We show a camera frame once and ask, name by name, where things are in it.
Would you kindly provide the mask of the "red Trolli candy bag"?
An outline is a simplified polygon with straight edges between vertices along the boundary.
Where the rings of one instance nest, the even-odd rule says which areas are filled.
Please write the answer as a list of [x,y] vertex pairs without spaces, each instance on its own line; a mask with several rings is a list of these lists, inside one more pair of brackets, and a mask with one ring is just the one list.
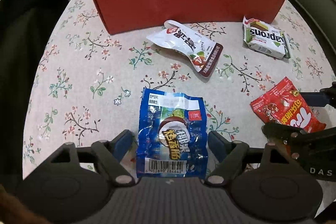
[[308,133],[322,131],[326,124],[313,114],[291,80],[284,77],[276,86],[250,103],[254,113],[265,123],[299,127]]

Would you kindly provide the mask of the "blue coconut snack bag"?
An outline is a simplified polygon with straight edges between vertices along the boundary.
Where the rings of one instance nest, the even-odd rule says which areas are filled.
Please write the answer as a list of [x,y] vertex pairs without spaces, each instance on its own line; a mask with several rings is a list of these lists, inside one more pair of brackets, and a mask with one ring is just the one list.
[[207,172],[204,100],[144,89],[139,108],[137,177],[198,177]]

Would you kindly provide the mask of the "green white Kaprons wafer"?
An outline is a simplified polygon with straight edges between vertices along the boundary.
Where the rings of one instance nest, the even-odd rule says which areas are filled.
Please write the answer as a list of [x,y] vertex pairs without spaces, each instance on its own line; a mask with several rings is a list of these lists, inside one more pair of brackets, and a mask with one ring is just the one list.
[[256,52],[279,60],[290,59],[285,33],[261,20],[243,18],[243,41]]

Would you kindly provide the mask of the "white duck snack pouch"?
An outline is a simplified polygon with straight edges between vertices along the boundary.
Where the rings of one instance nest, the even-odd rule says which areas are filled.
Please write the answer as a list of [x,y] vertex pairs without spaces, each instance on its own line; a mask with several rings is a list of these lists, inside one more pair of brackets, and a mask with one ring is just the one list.
[[159,47],[185,55],[201,76],[209,77],[216,67],[223,46],[175,20],[165,21],[164,26],[165,29],[146,38]]

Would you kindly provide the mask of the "floral tablecloth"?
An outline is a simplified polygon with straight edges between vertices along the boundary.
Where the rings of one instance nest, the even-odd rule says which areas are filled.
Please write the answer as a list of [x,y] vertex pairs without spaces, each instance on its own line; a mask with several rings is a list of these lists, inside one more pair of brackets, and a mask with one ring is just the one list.
[[223,46],[209,78],[188,58],[149,42],[158,27],[109,35],[93,0],[71,0],[39,62],[23,137],[23,175],[61,144],[89,146],[138,131],[144,88],[202,97],[207,126],[228,140],[261,147],[262,122],[250,102],[287,77],[302,92],[335,80],[330,60],[289,1],[273,25],[286,32],[291,57],[277,60],[244,45],[241,22],[191,23],[190,28]]

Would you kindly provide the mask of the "dark side table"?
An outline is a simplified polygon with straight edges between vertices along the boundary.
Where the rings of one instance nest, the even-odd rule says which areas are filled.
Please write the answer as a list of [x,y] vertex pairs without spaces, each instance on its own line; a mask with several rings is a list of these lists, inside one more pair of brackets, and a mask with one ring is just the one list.
[[23,130],[39,61],[69,0],[1,0],[1,185],[22,180]]

